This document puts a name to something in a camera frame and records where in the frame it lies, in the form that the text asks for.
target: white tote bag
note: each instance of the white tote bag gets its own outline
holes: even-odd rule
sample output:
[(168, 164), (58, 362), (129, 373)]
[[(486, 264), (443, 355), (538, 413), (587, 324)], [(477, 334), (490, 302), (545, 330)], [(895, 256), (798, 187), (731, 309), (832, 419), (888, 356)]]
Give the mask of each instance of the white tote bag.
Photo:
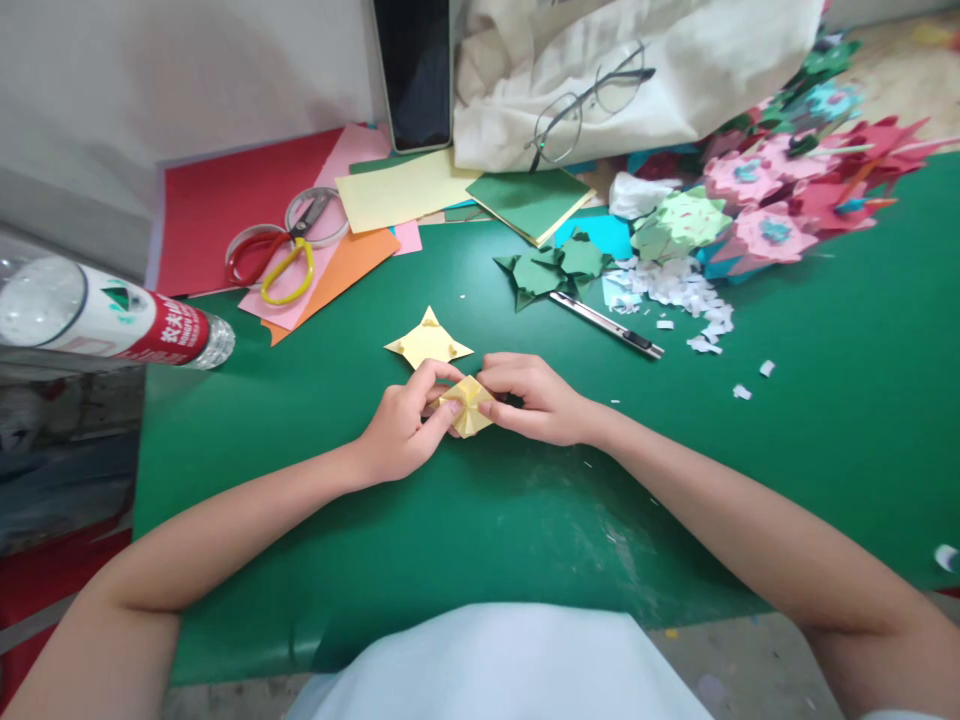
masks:
[(535, 150), (524, 146), (538, 116), (589, 88), (638, 41), (656, 73), (615, 114), (584, 103), (562, 164), (699, 140), (793, 76), (822, 8), (822, 0), (474, 0), (457, 58), (456, 164), (529, 169)]

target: smartphone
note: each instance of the smartphone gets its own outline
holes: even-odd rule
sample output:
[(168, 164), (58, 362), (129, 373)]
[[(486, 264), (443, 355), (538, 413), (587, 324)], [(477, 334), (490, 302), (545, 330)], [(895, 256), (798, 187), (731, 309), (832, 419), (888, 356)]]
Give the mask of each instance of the smartphone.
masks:
[(373, 0), (393, 147), (443, 148), (453, 140), (450, 0)]

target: yellow paper star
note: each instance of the yellow paper star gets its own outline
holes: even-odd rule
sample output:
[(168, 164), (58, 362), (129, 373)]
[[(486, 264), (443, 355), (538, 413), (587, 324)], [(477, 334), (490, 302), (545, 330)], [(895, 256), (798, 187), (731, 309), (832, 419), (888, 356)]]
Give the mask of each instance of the yellow paper star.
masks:
[(403, 355), (416, 370), (427, 358), (450, 362), (458, 357), (472, 355), (473, 350), (461, 345), (444, 330), (433, 314), (433, 308), (427, 306), (423, 320), (413, 330), (399, 340), (384, 345), (387, 350)]
[(491, 424), (490, 420), (480, 413), (480, 403), (490, 402), (493, 399), (493, 395), (488, 393), (487, 389), (478, 383), (473, 375), (467, 375), (434, 401), (433, 407), (440, 407), (451, 400), (459, 400), (463, 409), (457, 415), (457, 419), (453, 421), (453, 427), (460, 433), (460, 437), (468, 438)]

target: hand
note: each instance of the hand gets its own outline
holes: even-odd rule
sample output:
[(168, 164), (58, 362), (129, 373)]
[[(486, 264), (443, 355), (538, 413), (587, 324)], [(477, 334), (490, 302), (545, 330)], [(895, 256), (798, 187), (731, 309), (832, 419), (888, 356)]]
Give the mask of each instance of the hand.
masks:
[(384, 390), (373, 420), (353, 443), (365, 469), (363, 487), (401, 480), (433, 455), (460, 412), (459, 402), (447, 402), (426, 422), (421, 420), (427, 405), (450, 389), (438, 380), (457, 383), (463, 373), (453, 365), (425, 360), (406, 385)]
[(591, 417), (599, 406), (567, 385), (543, 358), (518, 353), (487, 355), (477, 381), (491, 393), (523, 399), (521, 409), (499, 401), (480, 405), (480, 412), (500, 427), (553, 445), (587, 442)]

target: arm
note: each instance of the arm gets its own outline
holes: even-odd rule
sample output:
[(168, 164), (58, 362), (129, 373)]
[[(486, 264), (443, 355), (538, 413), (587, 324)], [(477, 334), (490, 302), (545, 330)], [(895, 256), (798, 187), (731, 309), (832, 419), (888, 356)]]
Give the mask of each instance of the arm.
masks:
[(438, 378), (463, 374), (425, 362), (387, 388), (358, 440), (222, 492), (117, 555), (74, 601), (3, 720), (159, 717), (179, 613), (327, 503), (423, 465), (459, 411), (446, 403), (421, 422), (449, 389)]
[(481, 408), (497, 424), (558, 445), (593, 445), (616, 459), (800, 627), (848, 715), (960, 715), (960, 632), (852, 540), (735, 470), (586, 400), (540, 358), (488, 355), (477, 380), (524, 400), (523, 409)]

